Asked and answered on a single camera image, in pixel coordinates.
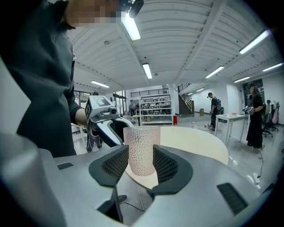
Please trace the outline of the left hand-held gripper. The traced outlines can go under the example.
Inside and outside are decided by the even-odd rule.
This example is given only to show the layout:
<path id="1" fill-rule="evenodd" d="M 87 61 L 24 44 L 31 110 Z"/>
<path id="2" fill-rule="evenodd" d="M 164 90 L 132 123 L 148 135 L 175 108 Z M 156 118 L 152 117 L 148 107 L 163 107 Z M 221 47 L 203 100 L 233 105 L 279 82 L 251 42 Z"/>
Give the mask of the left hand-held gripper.
<path id="1" fill-rule="evenodd" d="M 123 128 L 134 126 L 128 119 L 119 117 L 117 107 L 106 96 L 89 96 L 85 114 L 88 132 L 98 128 L 100 138 L 109 147 L 123 145 Z"/>

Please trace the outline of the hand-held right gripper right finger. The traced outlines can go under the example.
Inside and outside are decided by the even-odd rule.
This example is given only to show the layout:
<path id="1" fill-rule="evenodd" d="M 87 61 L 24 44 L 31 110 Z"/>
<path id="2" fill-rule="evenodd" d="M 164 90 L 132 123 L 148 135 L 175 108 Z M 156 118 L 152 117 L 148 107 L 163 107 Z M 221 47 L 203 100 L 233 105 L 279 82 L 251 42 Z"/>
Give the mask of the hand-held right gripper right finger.
<path id="1" fill-rule="evenodd" d="M 157 173 L 158 185 L 148 191 L 149 195 L 176 194 L 193 176 L 193 168 L 187 160 L 158 145 L 153 146 L 153 166 Z"/>

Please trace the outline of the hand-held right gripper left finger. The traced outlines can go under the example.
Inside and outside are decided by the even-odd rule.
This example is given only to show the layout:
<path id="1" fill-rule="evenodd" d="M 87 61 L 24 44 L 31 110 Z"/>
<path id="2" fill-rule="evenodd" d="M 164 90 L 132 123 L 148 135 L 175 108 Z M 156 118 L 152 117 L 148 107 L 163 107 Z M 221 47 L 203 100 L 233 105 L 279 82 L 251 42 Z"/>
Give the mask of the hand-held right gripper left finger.
<path id="1" fill-rule="evenodd" d="M 128 166 L 129 148 L 118 146 L 89 165 L 89 173 L 101 186 L 116 186 Z"/>

